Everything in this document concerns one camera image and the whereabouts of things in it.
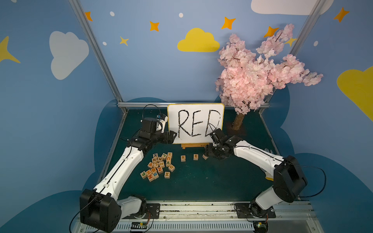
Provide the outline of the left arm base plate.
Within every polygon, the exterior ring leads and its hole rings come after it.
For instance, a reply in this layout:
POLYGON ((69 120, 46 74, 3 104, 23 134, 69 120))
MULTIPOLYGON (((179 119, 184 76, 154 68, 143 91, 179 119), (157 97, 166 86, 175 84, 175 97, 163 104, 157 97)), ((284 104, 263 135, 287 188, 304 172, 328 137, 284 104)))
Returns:
POLYGON ((147 203, 146 206, 142 205, 140 208, 141 219, 159 219, 160 215, 160 204, 159 203, 147 203))

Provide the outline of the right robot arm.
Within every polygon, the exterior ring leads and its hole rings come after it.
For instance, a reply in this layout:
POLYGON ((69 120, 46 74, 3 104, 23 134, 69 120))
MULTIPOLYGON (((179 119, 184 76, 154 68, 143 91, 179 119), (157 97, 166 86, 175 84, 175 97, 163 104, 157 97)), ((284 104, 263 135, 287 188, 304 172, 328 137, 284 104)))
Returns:
POLYGON ((307 186, 308 181, 295 157, 266 152, 240 137, 225 135, 221 129, 215 129, 208 135, 212 139, 212 143, 205 146, 208 157, 222 160, 235 155, 258 166, 266 179, 273 181, 271 187, 250 202, 250 215, 264 217, 273 205, 294 202, 307 186))

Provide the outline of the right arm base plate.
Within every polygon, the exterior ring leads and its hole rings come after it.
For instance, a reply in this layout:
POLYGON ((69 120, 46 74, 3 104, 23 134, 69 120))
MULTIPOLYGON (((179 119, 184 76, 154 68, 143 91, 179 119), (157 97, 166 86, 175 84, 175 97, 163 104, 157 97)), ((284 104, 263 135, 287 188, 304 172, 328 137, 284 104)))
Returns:
POLYGON ((235 203, 234 210, 238 218, 276 218, 273 207, 263 210, 255 203, 235 203))

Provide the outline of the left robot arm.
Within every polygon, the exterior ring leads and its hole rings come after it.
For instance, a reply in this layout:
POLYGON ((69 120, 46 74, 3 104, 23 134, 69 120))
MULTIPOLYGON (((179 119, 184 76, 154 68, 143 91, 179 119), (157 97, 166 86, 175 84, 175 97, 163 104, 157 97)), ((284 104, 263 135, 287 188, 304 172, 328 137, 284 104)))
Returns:
POLYGON ((127 216, 142 218, 147 215, 146 199, 139 195, 119 200, 119 194, 135 167, 158 143, 172 144, 174 131, 150 134, 150 138, 133 136, 121 158, 92 190, 85 189, 80 196, 80 222, 106 233, 112 232, 119 220, 127 216))

